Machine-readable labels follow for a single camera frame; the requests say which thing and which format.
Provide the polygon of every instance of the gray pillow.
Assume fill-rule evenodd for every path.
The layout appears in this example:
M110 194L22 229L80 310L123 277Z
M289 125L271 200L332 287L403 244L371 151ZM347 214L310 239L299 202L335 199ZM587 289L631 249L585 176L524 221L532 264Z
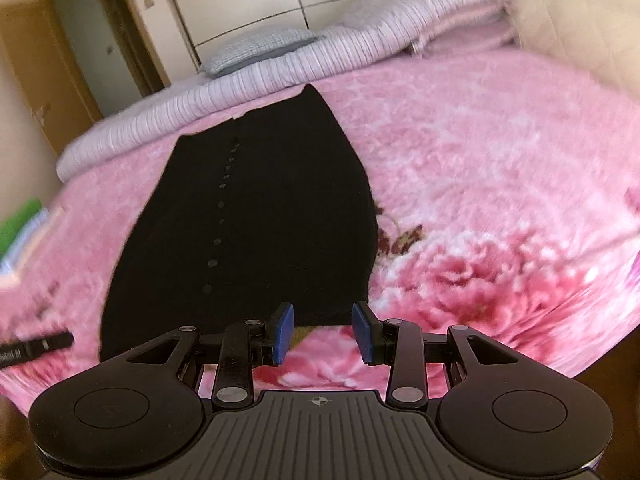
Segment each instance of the gray pillow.
M265 59L280 57L313 43L318 36L306 28L265 27L223 43L200 71L213 78L231 74Z

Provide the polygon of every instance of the black fabric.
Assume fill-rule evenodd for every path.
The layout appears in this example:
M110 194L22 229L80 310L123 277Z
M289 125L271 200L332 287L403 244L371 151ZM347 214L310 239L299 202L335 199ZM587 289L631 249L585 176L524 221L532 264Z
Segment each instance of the black fabric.
M312 86L183 136L114 272L100 358L181 325L267 319L281 301L297 326L349 324L376 242L367 175Z

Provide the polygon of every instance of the green object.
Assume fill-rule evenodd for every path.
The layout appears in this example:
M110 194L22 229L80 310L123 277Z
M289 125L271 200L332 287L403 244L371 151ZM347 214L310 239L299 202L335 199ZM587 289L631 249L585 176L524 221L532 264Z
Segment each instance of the green object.
M32 198L25 202L17 212L0 223L0 258L8 251L20 229L42 209L42 202Z

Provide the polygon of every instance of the wooden floor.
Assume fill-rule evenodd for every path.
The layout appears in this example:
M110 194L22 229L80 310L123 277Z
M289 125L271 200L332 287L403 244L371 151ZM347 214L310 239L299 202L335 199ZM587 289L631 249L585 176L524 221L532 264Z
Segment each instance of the wooden floor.
M598 473L604 480L640 480L640 438L636 423L640 328L577 379L595 390L613 412L613 440ZM25 418L0 398L0 478L36 480L41 474Z

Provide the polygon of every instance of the pink blanket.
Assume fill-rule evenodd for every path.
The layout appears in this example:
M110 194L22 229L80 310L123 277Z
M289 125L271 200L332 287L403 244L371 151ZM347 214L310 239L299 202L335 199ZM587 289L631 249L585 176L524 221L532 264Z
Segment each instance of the pink blanket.
M378 204L370 305L425 331L466 323L574 375L640 322L640 105L584 72L504 48L401 56L315 83L361 158ZM97 363L110 276L179 134L290 97L219 112L73 179L64 216L19 288L0 292L0 336L61 328L72 349L0 372L26 412L47 386ZM258 388L381 388L348 328L318 328ZM444 393L431 370L430 393ZM201 392L211 388L206 374Z

